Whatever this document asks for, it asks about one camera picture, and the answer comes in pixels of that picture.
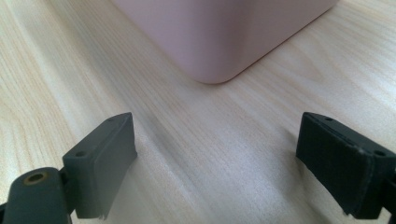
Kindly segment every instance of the pink bin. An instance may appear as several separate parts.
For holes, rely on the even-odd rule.
[[[113,0],[175,63],[204,83],[227,81],[337,0]]]

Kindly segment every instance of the wood grain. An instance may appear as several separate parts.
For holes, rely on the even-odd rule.
[[[0,69],[0,202],[127,111],[139,157],[106,223],[358,222],[295,159],[304,111],[396,151],[393,0],[341,0],[221,85],[189,79],[107,0],[5,0]]]

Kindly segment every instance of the light wood grain tabletop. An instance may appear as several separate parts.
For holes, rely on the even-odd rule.
[[[303,112],[396,151],[396,1],[341,0],[238,77],[191,80],[108,0],[0,1],[0,203],[108,117],[138,158],[107,221],[386,223],[343,214],[295,158]]]

